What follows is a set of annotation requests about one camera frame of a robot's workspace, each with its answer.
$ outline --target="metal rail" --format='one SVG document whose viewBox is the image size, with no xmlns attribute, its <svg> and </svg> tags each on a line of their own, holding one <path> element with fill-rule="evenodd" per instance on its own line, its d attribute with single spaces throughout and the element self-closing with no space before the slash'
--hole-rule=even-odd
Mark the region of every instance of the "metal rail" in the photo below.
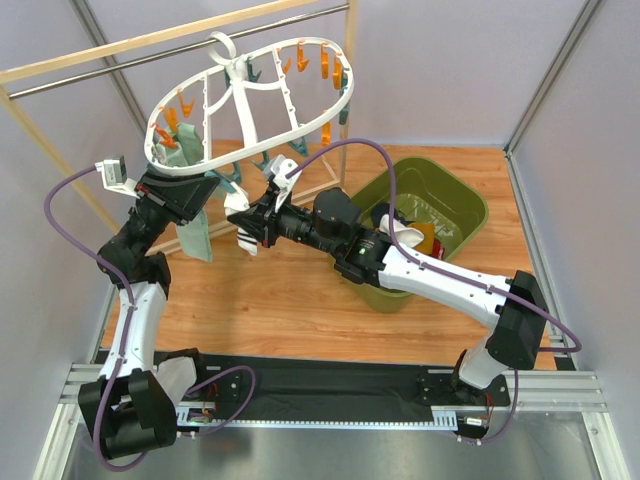
<svg viewBox="0 0 640 480">
<path fill-rule="evenodd" d="M 311 20 L 313 18 L 323 17 L 325 15 L 331 15 L 332 13 L 338 13 L 348 9 L 349 9 L 349 4 L 339 5 L 337 7 L 318 10 L 317 12 L 304 13 L 302 15 L 297 15 L 295 17 L 285 18 L 283 20 L 279 20 L 277 22 L 269 23 L 266 25 L 261 25 L 259 27 L 248 28 L 246 30 L 241 30 L 239 32 L 232 33 L 229 36 L 231 38 L 240 38 L 247 35 L 252 35 L 254 33 L 260 33 L 267 30 L 272 30 L 274 28 L 283 27 L 285 25 L 292 25 L 294 23 L 303 22 L 305 20 Z M 170 50 L 164 50 L 162 52 L 154 53 L 152 55 L 147 55 L 145 57 L 129 60 L 128 62 L 118 63 L 115 65 L 111 65 L 109 67 L 100 68 L 98 70 L 92 70 L 90 72 L 81 73 L 79 75 L 74 75 L 72 77 L 56 80 L 55 82 L 45 83 L 37 87 L 31 87 L 24 90 L 19 90 L 17 92 L 10 93 L 9 99 L 15 100 L 17 98 L 27 97 L 29 95 L 34 95 L 40 92 L 46 92 L 47 90 L 62 87 L 64 85 L 71 85 L 73 83 L 81 82 L 83 80 L 89 80 L 90 78 L 106 75 L 108 73 L 116 72 L 124 68 L 135 67 L 136 65 L 144 65 L 145 63 L 149 63 L 149 62 L 155 62 L 156 60 L 161 60 L 163 58 L 171 57 L 179 53 L 190 52 L 192 50 L 197 50 L 199 48 L 206 47 L 208 45 L 215 43 L 216 41 L 217 41 L 216 39 L 212 38 L 208 40 L 203 40 L 201 42 L 190 43 L 182 47 L 172 48 Z"/>
</svg>

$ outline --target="wooden floor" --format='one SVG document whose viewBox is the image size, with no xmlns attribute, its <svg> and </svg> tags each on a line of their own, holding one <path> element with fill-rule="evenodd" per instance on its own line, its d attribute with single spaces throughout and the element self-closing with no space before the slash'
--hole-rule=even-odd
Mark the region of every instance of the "wooden floor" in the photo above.
<svg viewBox="0 0 640 480">
<path fill-rule="evenodd" d="M 218 142 L 217 154 L 238 148 Z M 531 271 L 511 184 L 498 149 L 388 146 L 395 160 L 426 156 L 477 189 L 489 204 L 489 221 L 454 263 L 491 274 L 511 276 Z M 285 147 L 282 153 L 291 155 Z M 337 153 L 328 161 L 336 168 Z M 251 199 L 264 192 L 257 168 L 243 161 L 242 186 Z M 331 180 L 321 162 L 310 166 L 296 191 Z M 354 193 L 385 168 L 374 150 L 349 146 L 347 193 Z M 210 222 L 223 219 L 222 203 L 212 199 Z M 173 229 L 159 240 L 175 235 Z M 156 347 L 203 352 L 275 355 L 340 360 L 452 364 L 486 329 L 461 312 L 414 297 L 395 314 L 372 311 L 329 266 L 326 255 L 281 239 L 250 257 L 236 244 L 235 233 L 212 241 L 213 263 L 182 253 L 169 257 L 173 278 Z M 113 313 L 105 334 L 110 345 Z M 550 354 L 540 354 L 537 368 L 555 368 Z"/>
</svg>

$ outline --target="gray wall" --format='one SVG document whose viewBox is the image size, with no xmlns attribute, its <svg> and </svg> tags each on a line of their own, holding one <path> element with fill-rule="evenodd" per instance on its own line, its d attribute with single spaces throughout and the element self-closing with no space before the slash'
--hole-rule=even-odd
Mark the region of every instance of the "gray wall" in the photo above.
<svg viewBox="0 0 640 480">
<path fill-rule="evenodd" d="M 110 41 L 256 3 L 259 2 L 90 2 Z M 324 0 L 222 30 L 231 33 L 340 3 Z M 389 143 L 504 144 L 582 3 L 583 0 L 361 1 L 352 136 Z M 324 36 L 342 43 L 344 14 L 246 37 L 238 40 L 238 45 L 240 51 L 250 51 L 303 35 Z M 201 33 L 190 40 L 205 37 L 206 33 Z M 183 43 L 184 40 L 167 42 L 145 53 Z M 319 103 L 323 98 L 318 94 L 322 91 L 319 58 L 314 55 L 311 61 L 300 77 L 295 78 L 294 74 L 288 78 L 294 99 L 301 98 L 297 92 L 310 98 L 306 105 L 298 105 L 302 106 L 298 113 L 307 119 L 313 117 L 310 112 L 326 108 Z M 149 113 L 181 80 L 208 65 L 208 56 L 199 51 L 135 67 L 126 75 Z M 275 108 L 270 100 L 262 101 L 258 118 L 273 123 Z M 285 119 L 284 114 L 280 116 L 281 127 Z M 222 138 L 238 138 L 238 133 L 237 125 L 229 123 L 216 131 Z"/>
<path fill-rule="evenodd" d="M 65 0 L 4 5 L 0 68 L 88 47 Z M 31 97 L 21 105 L 76 169 L 117 152 L 132 163 L 143 159 L 140 139 L 106 78 Z M 0 125 L 0 476 L 27 479 L 69 366 L 86 360 L 95 344 L 107 281 L 45 220 L 44 197 L 61 174 L 3 108 Z M 97 180 L 90 185 L 122 219 L 128 202 L 100 192 Z M 61 224 L 94 249 L 110 236 L 71 188 L 59 194 L 53 210 Z"/>
<path fill-rule="evenodd" d="M 608 0 L 516 152 L 578 359 L 640 477 L 640 4 Z"/>
</svg>

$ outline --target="green laundry basket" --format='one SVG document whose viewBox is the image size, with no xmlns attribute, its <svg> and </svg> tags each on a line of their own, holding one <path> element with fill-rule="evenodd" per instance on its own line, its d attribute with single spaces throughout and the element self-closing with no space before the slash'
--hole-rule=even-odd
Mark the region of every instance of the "green laundry basket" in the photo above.
<svg viewBox="0 0 640 480">
<path fill-rule="evenodd" d="M 436 238 L 450 261 L 484 226 L 489 217 L 487 202 L 462 180 L 424 157 L 407 157 L 394 165 L 396 209 L 409 221 L 433 222 Z M 362 209 L 362 223 L 372 226 L 371 210 L 389 202 L 389 172 L 357 192 L 351 200 Z M 392 313 L 404 307 L 412 294 L 371 285 L 350 286 L 378 312 Z"/>
</svg>

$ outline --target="purple cable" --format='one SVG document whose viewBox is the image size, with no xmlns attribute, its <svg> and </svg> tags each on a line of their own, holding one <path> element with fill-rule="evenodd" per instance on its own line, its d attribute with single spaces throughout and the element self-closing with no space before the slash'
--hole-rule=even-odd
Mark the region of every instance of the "purple cable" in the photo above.
<svg viewBox="0 0 640 480">
<path fill-rule="evenodd" d="M 337 142 L 332 143 L 331 145 L 329 145 L 327 147 L 324 147 L 321 150 L 319 150 L 316 153 L 314 153 L 313 155 L 311 155 L 302 164 L 298 165 L 291 172 L 289 172 L 286 175 L 286 177 L 287 178 L 293 177 L 295 174 L 297 174 L 298 172 L 302 171 L 304 168 L 306 168 L 312 162 L 317 160 L 319 157 L 321 157 L 325 153 L 333 150 L 334 148 L 342 147 L 344 145 L 349 145 L 349 144 L 352 144 L 352 143 L 359 143 L 359 144 L 362 144 L 362 145 L 368 145 L 368 146 L 376 149 L 380 153 L 380 155 L 382 155 L 382 157 L 384 158 L 384 161 L 387 164 L 387 168 L 389 169 L 389 181 L 391 183 L 391 194 L 390 194 L 391 198 L 389 199 L 389 218 L 394 218 L 395 207 L 396 207 L 396 174 L 395 174 L 395 170 L 393 168 L 393 162 L 391 161 L 391 157 L 389 157 L 389 154 L 386 152 L 386 150 L 384 148 L 382 148 L 382 146 L 380 144 L 378 144 L 378 143 L 376 143 L 376 142 L 374 142 L 372 140 L 367 140 L 366 138 L 347 138 L 345 140 L 338 140 Z M 528 300 L 525 300 L 524 298 L 521 298 L 521 297 L 519 297 L 517 295 L 514 295 L 511 292 L 507 292 L 506 290 L 502 290 L 500 288 L 497 288 L 497 287 L 495 287 L 493 285 L 488 285 L 488 284 L 480 282 L 478 280 L 473 280 L 473 279 L 464 277 L 462 275 L 458 275 L 457 273 L 449 272 L 448 270 L 445 270 L 443 268 L 437 267 L 435 265 L 431 265 L 428 262 L 420 262 L 420 260 L 418 260 L 416 257 L 411 255 L 409 252 L 407 252 L 402 247 L 401 243 L 396 238 L 396 234 L 395 234 L 395 231 L 394 231 L 394 228 L 393 228 L 393 222 L 389 222 L 389 236 L 391 237 L 391 242 L 396 247 L 396 249 L 407 260 L 409 260 L 410 262 L 419 265 L 421 268 L 426 268 L 428 270 L 431 270 L 433 272 L 439 273 L 439 274 L 444 275 L 446 277 L 453 278 L 454 280 L 458 280 L 460 282 L 466 283 L 468 285 L 472 285 L 472 286 L 480 288 L 482 290 L 486 290 L 486 291 L 489 291 L 489 292 L 492 292 L 492 293 L 497 293 L 498 295 L 502 295 L 503 297 L 506 297 L 506 298 L 508 298 L 510 300 L 513 300 L 514 302 L 517 302 L 520 305 L 523 305 L 524 307 L 528 308 L 529 310 L 531 310 L 531 311 L 535 312 L 536 314 L 540 315 L 542 318 L 544 318 L 546 321 L 548 321 L 552 325 L 555 325 L 565 335 L 567 335 L 571 339 L 571 341 L 575 344 L 575 346 L 573 346 L 573 347 L 541 347 L 539 349 L 539 351 L 541 351 L 541 352 L 555 352 L 555 353 L 572 353 L 572 352 L 578 352 L 578 351 L 580 351 L 582 349 L 582 343 L 580 342 L 578 337 L 571 330 L 569 330 L 562 323 L 560 323 L 560 321 L 557 320 L 553 315 L 549 314 L 548 312 L 545 312 L 540 307 L 534 305 L 533 303 L 529 302 Z"/>
<path fill-rule="evenodd" d="M 253 397 L 253 390 L 256 387 L 256 372 L 253 370 L 253 368 L 249 367 L 248 365 L 238 365 L 237 367 L 231 367 L 231 368 L 225 370 L 224 372 L 220 372 L 220 373 L 214 375 L 211 378 L 207 378 L 204 382 L 199 383 L 198 385 L 194 385 L 189 390 L 187 390 L 188 394 L 196 392 L 196 391 L 200 390 L 202 387 L 206 387 L 210 383 L 213 383 L 216 380 L 220 380 L 222 377 L 225 377 L 225 376 L 229 375 L 230 373 L 238 372 L 240 370 L 244 370 L 246 372 L 249 372 L 249 374 L 251 375 L 251 388 L 249 389 L 249 393 L 247 394 L 247 398 L 244 399 L 244 402 L 242 402 L 242 405 L 240 405 L 238 410 L 236 410 L 236 412 L 233 415 L 231 415 L 229 418 L 224 420 L 219 425 L 216 425 L 215 427 L 205 428 L 201 432 L 198 432 L 196 434 L 196 437 L 202 437 L 204 435 L 209 435 L 209 434 L 211 434 L 213 432 L 217 432 L 218 430 L 220 430 L 221 428 L 225 427 L 230 422 L 234 421 L 236 419 L 236 417 L 242 413 L 242 411 L 245 409 L 245 407 L 249 403 L 249 400 L 251 400 L 251 397 Z"/>
<path fill-rule="evenodd" d="M 136 465 L 138 465 L 142 459 L 144 459 L 144 457 L 147 455 L 147 452 L 141 453 L 135 460 L 133 460 L 131 463 L 127 464 L 127 465 L 113 465 L 111 464 L 102 454 L 102 448 L 100 445 L 100 430 L 102 429 L 102 420 L 104 418 L 104 412 L 107 408 L 107 400 L 109 398 L 109 395 L 111 393 L 111 390 L 113 390 L 113 385 L 115 384 L 116 378 L 118 377 L 118 373 L 120 372 L 120 368 L 122 367 L 122 357 L 124 357 L 125 353 L 126 353 L 126 347 L 127 347 L 127 337 L 129 335 L 129 328 L 131 326 L 131 318 L 133 317 L 133 312 L 134 312 L 134 303 L 135 303 L 135 298 L 133 296 L 133 290 L 131 289 L 131 284 L 129 283 L 129 281 L 127 280 L 127 278 L 124 276 L 124 274 L 118 270 L 118 268 L 116 268 L 114 265 L 112 265 L 110 262 L 108 262 L 107 260 L 105 260 L 104 258 L 100 257 L 99 255 L 97 255 L 96 253 L 92 252 L 89 248 L 87 248 L 85 245 L 83 245 L 79 240 L 77 240 L 73 235 L 71 235 L 69 232 L 67 232 L 64 228 L 62 228 L 62 226 L 57 222 L 57 220 L 53 217 L 53 214 L 51 213 L 51 202 L 53 200 L 53 197 L 66 185 L 70 184 L 71 182 L 73 182 L 74 180 L 87 175 L 91 172 L 95 172 L 96 171 L 96 167 L 92 166 L 92 167 L 87 167 L 84 170 L 81 170 L 79 172 L 74 173 L 73 175 L 71 175 L 70 177 L 64 179 L 63 181 L 61 181 L 58 185 L 56 185 L 55 187 L 53 187 L 51 189 L 51 191 L 47 194 L 47 197 L 44 200 L 44 214 L 47 217 L 47 220 L 49 221 L 49 223 L 51 224 L 51 226 L 60 234 L 62 235 L 65 240 L 67 240 L 69 243 L 71 243 L 74 247 L 78 248 L 80 251 L 82 251 L 84 254 L 88 255 L 89 257 L 91 257 L 93 260 L 95 260 L 96 262 L 98 262 L 100 265 L 102 265 L 104 268 L 110 270 L 111 272 L 113 272 L 118 279 L 122 282 L 122 284 L 124 285 L 124 288 L 127 292 L 127 297 L 129 300 L 129 308 L 127 309 L 127 315 L 125 317 L 125 321 L 124 321 L 124 327 L 123 327 L 123 331 L 122 331 L 122 339 L 120 342 L 120 347 L 118 349 L 118 355 L 120 356 L 120 358 L 118 360 L 116 360 L 116 364 L 114 366 L 113 372 L 111 374 L 111 378 L 109 378 L 109 381 L 107 382 L 107 385 L 105 386 L 104 392 L 102 393 L 102 397 L 100 397 L 100 403 L 98 405 L 98 412 L 96 414 L 96 422 L 94 424 L 93 427 L 93 447 L 96 451 L 96 454 L 98 455 L 98 460 L 100 461 L 100 463 L 107 469 L 110 470 L 112 472 L 125 472 L 127 470 L 132 469 L 133 467 L 135 467 Z M 250 374 L 251 374 L 251 389 L 249 390 L 249 394 L 247 395 L 247 398 L 245 399 L 244 403 L 240 406 L 240 408 L 231 416 L 229 417 L 227 420 L 225 420 L 224 422 L 222 422 L 220 425 L 217 425 L 216 427 L 207 430 L 206 433 L 201 433 L 201 435 L 205 435 L 205 434 L 209 434 L 209 433 L 213 433 L 215 431 L 220 430 L 222 427 L 224 427 L 225 425 L 227 425 L 229 422 L 233 421 L 238 415 L 240 415 L 240 413 L 244 410 L 244 408 L 247 406 L 247 404 L 249 403 L 249 400 L 251 399 L 252 395 L 253 395 L 253 391 L 256 385 L 256 375 L 255 372 L 253 371 L 253 369 L 251 369 L 251 367 L 248 366 L 238 366 L 238 367 L 233 367 L 230 368 L 228 370 L 225 370 L 224 372 L 221 372 L 207 380 L 205 380 L 204 382 L 202 382 L 199 385 L 196 385 L 194 387 L 191 387 L 189 389 L 189 393 L 192 393 L 196 390 L 199 390 L 200 388 L 202 388 L 205 385 L 208 385 L 211 382 L 215 382 L 217 379 L 229 374 L 229 373 L 233 373 L 235 371 L 238 370 L 247 370 Z"/>
</svg>

